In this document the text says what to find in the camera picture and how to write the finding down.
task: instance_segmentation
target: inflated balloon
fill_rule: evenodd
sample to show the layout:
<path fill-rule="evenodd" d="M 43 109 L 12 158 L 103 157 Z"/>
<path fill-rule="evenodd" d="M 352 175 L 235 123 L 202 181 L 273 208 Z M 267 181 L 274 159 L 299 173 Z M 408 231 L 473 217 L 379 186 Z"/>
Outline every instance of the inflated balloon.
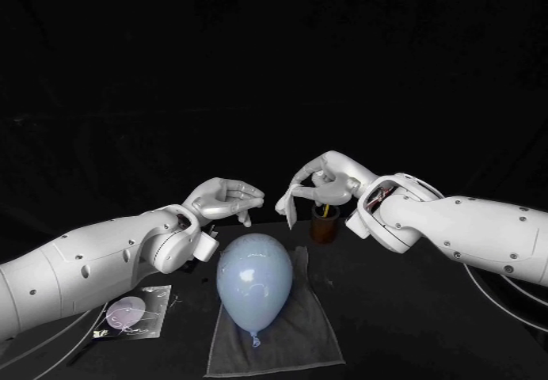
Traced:
<path fill-rule="evenodd" d="M 271 324 L 289 299 L 293 266 L 277 239 L 247 234 L 228 245 L 217 268 L 217 289 L 237 325 L 257 333 Z"/>

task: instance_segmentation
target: robotic hand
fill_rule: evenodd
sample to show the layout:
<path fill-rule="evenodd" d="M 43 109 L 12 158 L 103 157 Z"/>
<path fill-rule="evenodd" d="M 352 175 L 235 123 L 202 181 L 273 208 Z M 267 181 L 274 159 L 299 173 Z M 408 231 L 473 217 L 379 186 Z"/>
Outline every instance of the robotic hand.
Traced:
<path fill-rule="evenodd" d="M 208 261 L 218 241 L 201 227 L 261 207 L 264 192 L 212 178 L 183 204 L 78 228 L 0 265 L 0 341 L 94 309 L 134 289 L 152 273 L 172 273 L 195 257 Z"/>
<path fill-rule="evenodd" d="M 548 213 L 467 196 L 444 198 L 418 178 L 378 177 L 333 151 L 304 165 L 291 184 L 310 175 L 316 187 L 296 187 L 293 196 L 333 205 L 359 198 L 346 226 L 362 238 L 405 253 L 424 236 L 452 260 L 548 286 Z"/>

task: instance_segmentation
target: gray cloth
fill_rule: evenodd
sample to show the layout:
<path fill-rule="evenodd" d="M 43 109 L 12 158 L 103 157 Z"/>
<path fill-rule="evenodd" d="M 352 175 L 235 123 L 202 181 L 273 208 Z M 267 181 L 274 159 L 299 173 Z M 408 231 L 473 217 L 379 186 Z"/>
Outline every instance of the gray cloth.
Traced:
<path fill-rule="evenodd" d="M 346 364 L 320 301 L 310 289 L 309 251 L 289 252 L 293 287 L 271 325 L 258 333 L 260 347 L 221 305 L 205 377 L 228 378 Z"/>

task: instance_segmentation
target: brown cup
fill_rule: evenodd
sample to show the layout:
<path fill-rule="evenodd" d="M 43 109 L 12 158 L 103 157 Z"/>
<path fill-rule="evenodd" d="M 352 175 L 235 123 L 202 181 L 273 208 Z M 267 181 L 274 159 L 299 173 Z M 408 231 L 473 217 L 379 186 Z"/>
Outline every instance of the brown cup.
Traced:
<path fill-rule="evenodd" d="M 338 220 L 341 210 L 338 206 L 329 206 L 328 216 L 323 217 L 325 208 L 312 207 L 310 237 L 319 244 L 329 244 L 338 236 Z"/>

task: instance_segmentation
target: light blue balloon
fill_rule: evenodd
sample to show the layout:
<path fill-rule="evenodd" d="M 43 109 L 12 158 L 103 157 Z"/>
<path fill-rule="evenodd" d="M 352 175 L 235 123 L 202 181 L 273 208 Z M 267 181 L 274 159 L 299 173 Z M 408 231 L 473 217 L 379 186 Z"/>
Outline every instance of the light blue balloon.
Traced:
<path fill-rule="evenodd" d="M 280 241 L 247 234 L 228 245 L 217 267 L 217 289 L 237 325 L 257 333 L 271 324 L 289 299 L 293 265 Z"/>

